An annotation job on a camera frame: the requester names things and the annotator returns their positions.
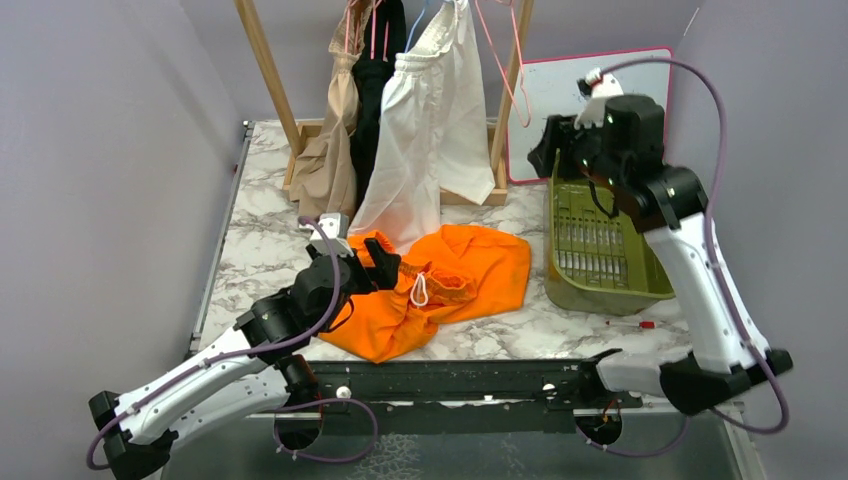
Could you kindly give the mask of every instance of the whiteboard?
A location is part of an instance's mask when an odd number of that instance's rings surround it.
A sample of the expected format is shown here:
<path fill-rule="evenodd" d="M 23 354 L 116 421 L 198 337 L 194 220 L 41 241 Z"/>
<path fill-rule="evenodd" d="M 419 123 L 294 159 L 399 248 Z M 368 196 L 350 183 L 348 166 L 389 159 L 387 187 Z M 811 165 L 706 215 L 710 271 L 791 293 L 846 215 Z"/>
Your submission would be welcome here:
<path fill-rule="evenodd" d="M 509 115 L 507 124 L 507 173 L 512 183 L 532 183 L 541 179 L 530 162 L 530 153 L 545 131 L 545 122 L 550 115 L 577 115 L 583 110 L 586 99 L 577 89 L 577 80 L 586 76 L 593 68 L 604 68 L 625 60 L 642 57 L 671 57 L 670 48 L 657 47 L 626 52 L 601 53 L 579 57 L 554 58 L 527 61 L 524 66 L 524 88 L 532 108 L 532 118 L 527 128 L 515 112 Z M 636 65 L 614 73 L 624 93 L 648 95 L 668 110 L 671 82 L 671 65 Z M 518 85 L 515 102 L 522 117 L 526 117 L 527 103 Z"/>

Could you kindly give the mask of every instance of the white marble countertop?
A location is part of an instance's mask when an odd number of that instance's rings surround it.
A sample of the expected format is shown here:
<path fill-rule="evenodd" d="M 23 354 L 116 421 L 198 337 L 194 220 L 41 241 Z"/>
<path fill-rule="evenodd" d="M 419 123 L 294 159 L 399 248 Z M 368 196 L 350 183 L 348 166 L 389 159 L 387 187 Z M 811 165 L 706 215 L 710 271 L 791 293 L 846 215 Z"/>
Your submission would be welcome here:
<path fill-rule="evenodd" d="M 239 185 L 232 220 L 218 266 L 199 347 L 205 348 L 251 304 L 294 281 L 309 265 L 306 234 L 296 226 L 297 210 L 282 191 L 289 159 L 279 122 L 259 122 Z M 616 319 L 657 328 L 608 326 L 610 317 L 570 312 L 550 302 L 544 289 L 543 185 L 511 186 L 503 207 L 442 207 L 443 223 L 477 224 L 526 239 L 533 270 L 524 307 L 515 312 L 442 326 L 424 348 L 404 360 L 496 360 L 579 358 L 609 348 L 633 353 L 677 352 L 689 348 L 686 324 L 676 301 L 660 302 L 639 316 Z M 314 339 L 301 353 L 309 360 L 356 360 Z"/>

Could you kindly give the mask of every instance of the red marker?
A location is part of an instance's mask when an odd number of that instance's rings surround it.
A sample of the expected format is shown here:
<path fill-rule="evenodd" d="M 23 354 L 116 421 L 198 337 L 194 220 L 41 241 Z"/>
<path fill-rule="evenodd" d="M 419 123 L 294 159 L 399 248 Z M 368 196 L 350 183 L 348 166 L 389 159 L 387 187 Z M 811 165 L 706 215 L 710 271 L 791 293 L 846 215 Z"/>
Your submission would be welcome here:
<path fill-rule="evenodd" d="M 607 320 L 606 324 L 611 326 L 611 327 L 639 327 L 639 328 L 646 328 L 646 329 L 651 329 L 651 328 L 657 327 L 657 325 L 654 322 L 649 322 L 649 321 L 642 321 L 642 322 L 639 322 L 639 323 L 633 323 L 633 322 L 611 322 L 611 321 Z"/>

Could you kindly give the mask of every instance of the gray floor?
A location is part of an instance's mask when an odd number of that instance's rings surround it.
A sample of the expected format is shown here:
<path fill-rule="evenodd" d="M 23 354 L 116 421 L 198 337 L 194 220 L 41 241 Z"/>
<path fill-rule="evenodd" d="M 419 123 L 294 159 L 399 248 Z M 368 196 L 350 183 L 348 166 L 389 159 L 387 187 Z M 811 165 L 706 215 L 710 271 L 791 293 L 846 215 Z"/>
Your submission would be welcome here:
<path fill-rule="evenodd" d="M 617 448 L 652 450 L 679 431 L 676 413 L 625 417 Z M 322 437 L 311 453 L 350 455 L 366 438 Z M 350 480 L 523 479 L 748 479 L 737 466 L 731 436 L 712 415 L 693 421 L 683 444 L 653 459 L 629 460 L 596 451 L 577 435 L 386 435 L 367 458 L 350 465 L 321 465 L 277 455 L 270 418 L 246 419 L 177 452 L 163 480 L 335 478 Z"/>

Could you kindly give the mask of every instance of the beige garment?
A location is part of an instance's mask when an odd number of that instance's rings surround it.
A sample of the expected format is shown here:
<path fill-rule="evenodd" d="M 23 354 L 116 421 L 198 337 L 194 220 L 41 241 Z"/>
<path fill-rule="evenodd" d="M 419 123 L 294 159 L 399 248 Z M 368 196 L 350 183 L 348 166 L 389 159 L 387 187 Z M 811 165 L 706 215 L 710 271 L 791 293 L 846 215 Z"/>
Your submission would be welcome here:
<path fill-rule="evenodd" d="M 355 213 L 356 175 L 350 159 L 350 134 L 356 128 L 359 93 L 350 70 L 362 51 L 370 13 L 369 6 L 358 22 L 351 18 L 349 30 L 345 14 L 330 43 L 333 76 L 324 124 L 321 133 L 297 157 L 292 172 L 289 198 L 298 202 L 299 215 L 341 212 L 352 218 Z M 346 36 L 351 53 L 345 51 Z"/>

